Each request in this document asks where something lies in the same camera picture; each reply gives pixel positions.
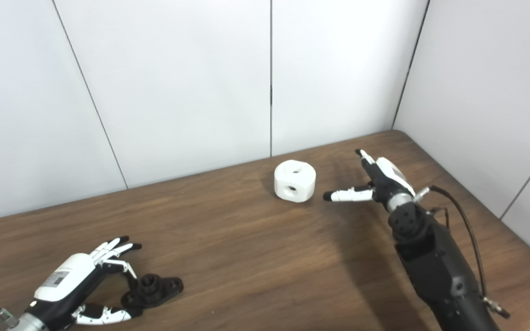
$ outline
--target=robotic hand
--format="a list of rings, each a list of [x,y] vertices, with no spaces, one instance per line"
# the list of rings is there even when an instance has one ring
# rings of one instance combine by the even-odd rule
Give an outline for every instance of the robotic hand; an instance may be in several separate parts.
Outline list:
[[[90,254],[77,253],[69,257],[44,281],[35,292],[34,300],[24,314],[15,319],[7,310],[0,317],[9,326],[8,331],[57,331],[73,324],[104,325],[118,323],[141,316],[143,308],[159,304],[178,295],[183,290],[179,278],[160,279],[148,274],[137,280],[134,270],[126,261],[118,260],[131,250],[142,248],[128,243],[128,236],[106,241]],[[130,291],[122,298],[126,308],[109,308],[84,303],[86,298],[108,274],[122,273]],[[161,281],[168,280],[168,288]],[[141,295],[153,296],[153,302],[141,301]]]
[[[356,150],[363,169],[370,176],[366,186],[330,191],[326,201],[376,201],[389,212],[388,224],[396,252],[416,294],[431,308],[443,331],[500,331],[487,308],[509,318],[510,314],[486,297],[483,268],[471,226],[459,204],[439,187],[418,194],[400,170],[383,157],[376,161],[362,149]],[[472,238],[478,260],[481,293],[469,264],[456,245],[448,226],[433,218],[418,202],[429,191],[450,198],[460,211]]]

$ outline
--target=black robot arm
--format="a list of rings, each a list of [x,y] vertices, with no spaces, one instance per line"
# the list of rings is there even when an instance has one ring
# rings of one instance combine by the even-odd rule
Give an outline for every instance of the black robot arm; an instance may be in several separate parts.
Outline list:
[[[505,318],[510,315],[485,296],[484,286],[480,291],[476,277],[449,229],[437,222],[432,212],[418,204],[430,190],[427,188],[415,194],[406,178],[389,160],[378,158],[374,161],[362,149],[356,152],[371,179],[367,195],[382,203],[389,212],[388,224],[392,229],[396,252],[416,294],[431,308],[441,329],[500,331],[488,308]],[[360,190],[340,190],[326,192],[323,197],[327,201],[356,201],[349,199],[349,195],[355,193],[364,194]],[[478,253],[477,258],[480,279],[483,279]]]

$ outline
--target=black mounting bracket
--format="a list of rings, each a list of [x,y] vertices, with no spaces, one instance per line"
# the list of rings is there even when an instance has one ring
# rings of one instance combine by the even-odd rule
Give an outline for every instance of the black mounting bracket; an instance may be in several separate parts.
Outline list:
[[[183,281],[178,277],[161,278],[147,273],[138,279],[136,286],[122,296],[124,308],[153,308],[183,292]]]

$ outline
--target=wood grain tabletop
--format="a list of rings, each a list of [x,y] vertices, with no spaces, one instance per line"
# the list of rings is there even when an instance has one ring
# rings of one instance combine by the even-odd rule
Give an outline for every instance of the wood grain tabletop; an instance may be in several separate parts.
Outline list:
[[[72,330],[438,331],[400,266],[383,207],[322,200],[324,191],[369,180],[356,148],[390,159],[416,190],[436,184],[458,199],[489,296],[513,314],[496,322],[530,331],[530,248],[399,131],[0,218],[0,306],[21,314],[71,254],[127,234],[143,244],[123,256],[137,274],[181,277],[184,292],[141,318]],[[315,195],[305,203],[273,191],[273,170],[289,159],[316,169]],[[449,207],[454,238],[475,266],[451,203],[430,194],[422,204]],[[119,306],[126,291],[123,277],[111,275],[88,301]]]

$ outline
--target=label sticker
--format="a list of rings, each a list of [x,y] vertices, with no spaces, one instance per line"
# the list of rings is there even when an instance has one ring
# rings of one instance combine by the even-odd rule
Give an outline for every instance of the label sticker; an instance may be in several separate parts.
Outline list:
[[[69,272],[53,272],[42,284],[42,287],[57,287]]]

